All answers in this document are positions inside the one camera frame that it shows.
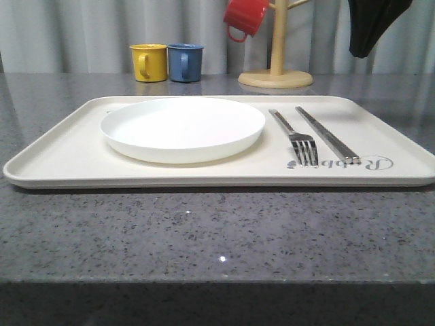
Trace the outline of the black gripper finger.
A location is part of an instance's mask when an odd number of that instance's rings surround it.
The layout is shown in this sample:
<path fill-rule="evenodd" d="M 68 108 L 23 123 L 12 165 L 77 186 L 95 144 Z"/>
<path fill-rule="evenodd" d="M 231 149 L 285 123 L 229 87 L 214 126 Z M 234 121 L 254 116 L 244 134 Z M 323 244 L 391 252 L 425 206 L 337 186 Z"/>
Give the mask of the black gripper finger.
<path fill-rule="evenodd" d="M 411 6 L 412 2 L 412 0 L 348 0 L 351 54 L 356 58 L 366 58 L 382 34 Z"/>

